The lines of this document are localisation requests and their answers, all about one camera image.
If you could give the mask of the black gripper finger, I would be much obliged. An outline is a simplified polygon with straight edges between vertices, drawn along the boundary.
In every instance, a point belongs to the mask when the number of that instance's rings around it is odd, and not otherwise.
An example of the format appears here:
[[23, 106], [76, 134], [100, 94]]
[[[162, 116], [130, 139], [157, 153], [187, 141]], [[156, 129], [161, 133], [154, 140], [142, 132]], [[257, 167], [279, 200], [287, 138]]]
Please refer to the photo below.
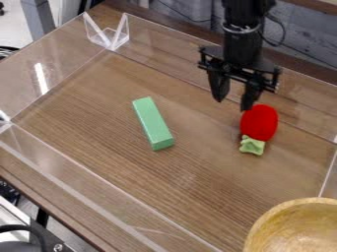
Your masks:
[[211, 66], [208, 69], [211, 92], [215, 100], [223, 102], [231, 90], [231, 79], [223, 69], [217, 66]]
[[245, 84], [245, 92], [241, 97], [241, 110], [247, 111], [251, 110], [255, 102], [259, 100], [261, 93], [264, 91], [264, 86], [256, 82], [256, 81], [249, 81]]

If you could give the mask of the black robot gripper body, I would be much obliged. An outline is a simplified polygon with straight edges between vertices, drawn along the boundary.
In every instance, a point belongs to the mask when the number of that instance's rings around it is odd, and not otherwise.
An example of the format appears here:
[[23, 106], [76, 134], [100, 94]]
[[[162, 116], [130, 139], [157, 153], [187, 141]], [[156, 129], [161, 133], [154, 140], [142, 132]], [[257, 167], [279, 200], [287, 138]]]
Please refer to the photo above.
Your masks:
[[223, 69], [231, 80], [247, 84], [252, 79], [261, 82], [264, 90], [275, 93], [279, 88], [283, 69], [263, 55], [249, 64], [231, 63], [224, 59], [223, 48], [219, 45], [200, 47], [200, 68], [208, 70], [211, 66]]

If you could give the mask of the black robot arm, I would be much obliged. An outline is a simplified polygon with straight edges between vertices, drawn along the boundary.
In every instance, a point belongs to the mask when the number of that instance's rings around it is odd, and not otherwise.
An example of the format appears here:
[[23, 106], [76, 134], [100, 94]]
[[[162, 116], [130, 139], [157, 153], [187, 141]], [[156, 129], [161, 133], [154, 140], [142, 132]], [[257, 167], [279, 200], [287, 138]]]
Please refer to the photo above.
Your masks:
[[245, 85], [241, 110], [251, 110], [264, 91], [277, 90], [283, 69], [263, 55], [265, 20], [276, 0], [221, 0], [224, 7], [223, 46], [201, 46], [200, 68], [208, 72], [211, 92], [223, 102], [231, 81]]

